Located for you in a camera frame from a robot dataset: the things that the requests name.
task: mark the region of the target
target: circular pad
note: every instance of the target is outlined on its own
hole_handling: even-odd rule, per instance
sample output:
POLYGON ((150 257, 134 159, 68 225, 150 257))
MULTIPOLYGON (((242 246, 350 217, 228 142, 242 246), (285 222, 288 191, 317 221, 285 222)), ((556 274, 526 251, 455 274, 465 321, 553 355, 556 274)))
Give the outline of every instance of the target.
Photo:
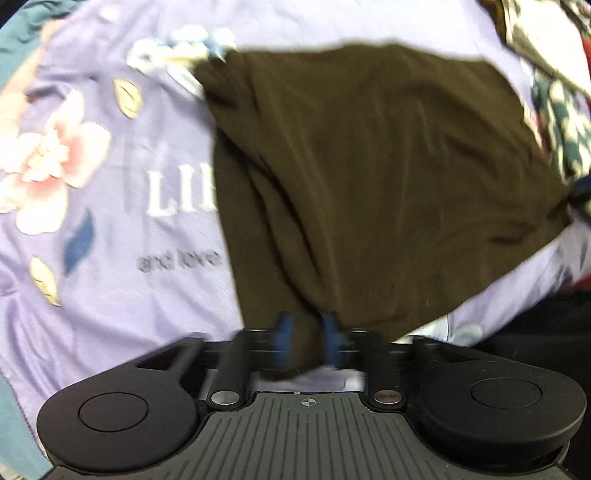
POLYGON ((488 378, 472 387, 474 400, 492 408, 526 408, 541 396, 536 385, 520 378, 488 378))
POLYGON ((88 400, 79 417, 97 432, 120 432, 135 427, 148 414, 146 401, 129 393, 105 393, 88 400))
POLYGON ((455 455, 509 464, 565 445, 583 419, 586 398, 564 375, 516 362, 448 364, 421 390, 427 439, 455 455))
POLYGON ((37 418, 51 460, 88 473, 123 473, 166 460, 192 437, 197 407, 166 371, 120 368, 53 395, 37 418))

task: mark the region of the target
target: pink flower print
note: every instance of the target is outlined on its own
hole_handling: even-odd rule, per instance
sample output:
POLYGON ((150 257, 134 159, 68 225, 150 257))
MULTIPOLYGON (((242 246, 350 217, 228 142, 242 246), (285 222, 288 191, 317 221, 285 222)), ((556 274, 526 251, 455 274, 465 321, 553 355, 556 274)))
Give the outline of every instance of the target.
POLYGON ((84 97, 73 90, 47 121, 45 134, 18 130, 0 138, 7 173, 0 182, 0 213, 17 210, 17 228, 26 235, 61 227, 68 186, 80 189, 103 163, 111 133, 82 123, 84 97))

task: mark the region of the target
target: leaf print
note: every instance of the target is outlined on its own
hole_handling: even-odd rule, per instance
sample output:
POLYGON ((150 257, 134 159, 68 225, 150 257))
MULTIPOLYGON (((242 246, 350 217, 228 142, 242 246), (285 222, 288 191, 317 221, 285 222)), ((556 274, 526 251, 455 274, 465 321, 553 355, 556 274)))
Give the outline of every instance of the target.
POLYGON ((70 275, 74 267, 90 252, 95 238, 95 226, 92 213, 88 211, 78 231, 66 244, 64 250, 64 273, 70 275))
POLYGON ((29 263, 29 273, 37 288, 49 303, 61 307, 57 296, 56 276, 39 258, 33 257, 29 263))
POLYGON ((131 119, 137 118, 144 105, 140 89, 125 79, 113 80, 117 105, 123 114, 131 119))

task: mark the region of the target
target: round button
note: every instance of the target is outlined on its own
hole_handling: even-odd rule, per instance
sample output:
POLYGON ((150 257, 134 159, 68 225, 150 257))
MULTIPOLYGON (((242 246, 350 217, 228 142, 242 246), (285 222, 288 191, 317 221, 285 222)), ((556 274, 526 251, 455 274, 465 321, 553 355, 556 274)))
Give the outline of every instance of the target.
POLYGON ((402 394, 396 390, 378 390, 374 394, 374 400, 383 405, 396 405, 402 402, 402 394))
POLYGON ((121 432, 135 427, 148 414, 148 404, 130 393, 105 393, 81 406, 82 423, 97 432, 121 432))
POLYGON ((488 378, 472 387, 472 397, 492 408, 526 408, 542 396, 541 390, 520 378, 488 378))
POLYGON ((240 400, 240 395, 232 390, 220 390, 212 395, 212 402, 218 405, 234 405, 240 400))

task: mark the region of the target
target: blue clip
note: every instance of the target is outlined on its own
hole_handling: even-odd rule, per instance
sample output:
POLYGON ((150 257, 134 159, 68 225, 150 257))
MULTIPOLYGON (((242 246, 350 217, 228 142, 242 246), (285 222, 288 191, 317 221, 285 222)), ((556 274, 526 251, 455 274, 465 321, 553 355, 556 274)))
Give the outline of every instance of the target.
POLYGON ((283 313, 279 318, 279 325, 275 331, 275 349, 277 350, 275 366, 278 368, 287 368, 290 364, 293 326, 294 316, 291 313, 283 313))
POLYGON ((573 184, 573 190, 569 195, 571 203, 586 202, 591 199, 591 175, 578 179, 573 184))
POLYGON ((324 321, 324 348, 326 349, 326 364, 338 368, 340 365, 340 348, 343 345, 344 337, 339 330, 335 317, 330 313, 323 313, 324 321))

